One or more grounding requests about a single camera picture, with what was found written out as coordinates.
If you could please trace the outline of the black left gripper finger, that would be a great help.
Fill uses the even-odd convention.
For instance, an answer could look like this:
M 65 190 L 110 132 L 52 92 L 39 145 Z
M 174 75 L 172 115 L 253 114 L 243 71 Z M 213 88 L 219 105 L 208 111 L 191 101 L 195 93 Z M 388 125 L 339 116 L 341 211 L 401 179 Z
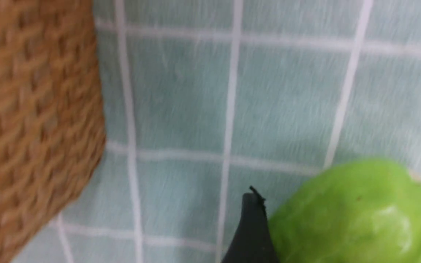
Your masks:
M 278 263 L 269 233 L 266 199 L 253 187 L 242 196 L 239 225 L 222 263 Z

